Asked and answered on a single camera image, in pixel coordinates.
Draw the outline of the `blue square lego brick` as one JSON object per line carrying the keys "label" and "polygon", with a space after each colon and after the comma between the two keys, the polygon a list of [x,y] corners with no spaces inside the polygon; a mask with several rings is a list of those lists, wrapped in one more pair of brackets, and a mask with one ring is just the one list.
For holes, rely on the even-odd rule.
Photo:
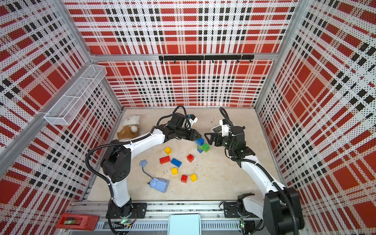
{"label": "blue square lego brick", "polygon": [[195,143],[198,146],[202,146],[205,143],[205,140],[203,138],[199,138],[198,140],[195,141]]}

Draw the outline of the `lime green long lego brick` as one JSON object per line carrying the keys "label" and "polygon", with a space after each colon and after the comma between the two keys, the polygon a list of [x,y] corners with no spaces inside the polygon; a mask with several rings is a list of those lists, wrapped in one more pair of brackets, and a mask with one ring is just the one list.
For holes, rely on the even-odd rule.
{"label": "lime green long lego brick", "polygon": [[203,149],[203,151],[204,152],[208,152],[209,151],[209,149],[210,149],[210,146],[208,145],[208,144],[203,144],[202,146],[201,146],[201,148]]}

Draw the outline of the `red small lego brick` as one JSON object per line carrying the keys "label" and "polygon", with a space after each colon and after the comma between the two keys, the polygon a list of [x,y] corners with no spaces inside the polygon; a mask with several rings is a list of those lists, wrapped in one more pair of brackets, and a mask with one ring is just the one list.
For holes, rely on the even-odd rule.
{"label": "red small lego brick", "polygon": [[193,160],[194,160],[194,156],[193,155],[188,155],[187,156],[187,160],[191,163]]}

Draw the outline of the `blue long lego brick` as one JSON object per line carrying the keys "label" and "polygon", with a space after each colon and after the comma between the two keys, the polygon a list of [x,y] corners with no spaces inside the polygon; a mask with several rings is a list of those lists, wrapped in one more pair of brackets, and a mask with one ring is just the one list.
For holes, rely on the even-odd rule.
{"label": "blue long lego brick", "polygon": [[171,164],[173,164],[176,167],[180,167],[182,165],[182,162],[175,159],[175,158],[173,158],[170,162],[171,162]]}

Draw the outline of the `red square lego brick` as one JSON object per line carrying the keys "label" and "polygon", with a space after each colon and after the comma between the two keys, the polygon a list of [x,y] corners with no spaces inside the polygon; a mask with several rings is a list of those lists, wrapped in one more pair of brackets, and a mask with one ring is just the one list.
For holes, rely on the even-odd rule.
{"label": "red square lego brick", "polygon": [[187,181],[188,181],[188,176],[187,175],[182,175],[181,176],[181,182],[186,184]]}

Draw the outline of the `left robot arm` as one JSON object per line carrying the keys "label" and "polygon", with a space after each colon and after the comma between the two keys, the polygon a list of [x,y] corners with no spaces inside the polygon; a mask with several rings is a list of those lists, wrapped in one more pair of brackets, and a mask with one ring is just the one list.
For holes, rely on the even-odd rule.
{"label": "left robot arm", "polygon": [[[129,141],[111,141],[109,144],[95,147],[85,156],[87,169],[97,177],[103,179],[110,191],[110,200],[106,214],[107,219],[127,218],[136,215],[137,210],[132,205],[127,188],[127,177],[131,170],[131,161],[140,153],[170,140],[196,141],[201,134],[192,128],[198,118],[193,114],[179,113],[176,109],[167,116],[170,120],[166,124],[157,122],[151,130]],[[104,148],[105,155],[100,163],[102,173],[90,165],[91,156]]]}

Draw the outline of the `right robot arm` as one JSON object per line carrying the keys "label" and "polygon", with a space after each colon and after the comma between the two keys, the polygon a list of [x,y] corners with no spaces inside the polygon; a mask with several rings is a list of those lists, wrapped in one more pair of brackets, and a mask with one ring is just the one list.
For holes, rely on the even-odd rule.
{"label": "right robot arm", "polygon": [[223,107],[219,111],[223,116],[219,125],[221,131],[206,133],[208,144],[224,147],[225,156],[236,162],[263,193],[263,199],[257,199],[253,193],[239,195],[237,213],[241,217],[257,216],[271,235],[299,234],[305,226],[299,193],[267,171],[246,145],[245,127],[235,126]]}

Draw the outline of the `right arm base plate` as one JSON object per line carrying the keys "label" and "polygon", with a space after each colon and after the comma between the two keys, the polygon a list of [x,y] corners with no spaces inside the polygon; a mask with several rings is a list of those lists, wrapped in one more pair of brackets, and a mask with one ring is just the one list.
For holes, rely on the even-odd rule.
{"label": "right arm base plate", "polygon": [[222,210],[224,211],[224,216],[226,218],[258,218],[256,214],[246,211],[243,203],[240,201],[224,201],[220,206],[222,206]]}

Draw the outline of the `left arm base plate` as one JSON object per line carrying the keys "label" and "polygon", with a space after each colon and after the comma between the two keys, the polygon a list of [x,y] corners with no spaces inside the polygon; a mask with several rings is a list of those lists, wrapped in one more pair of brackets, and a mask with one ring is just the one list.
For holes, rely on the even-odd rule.
{"label": "left arm base plate", "polygon": [[146,215],[147,203],[127,203],[122,207],[117,206],[112,200],[109,201],[106,218],[136,218],[143,219]]}

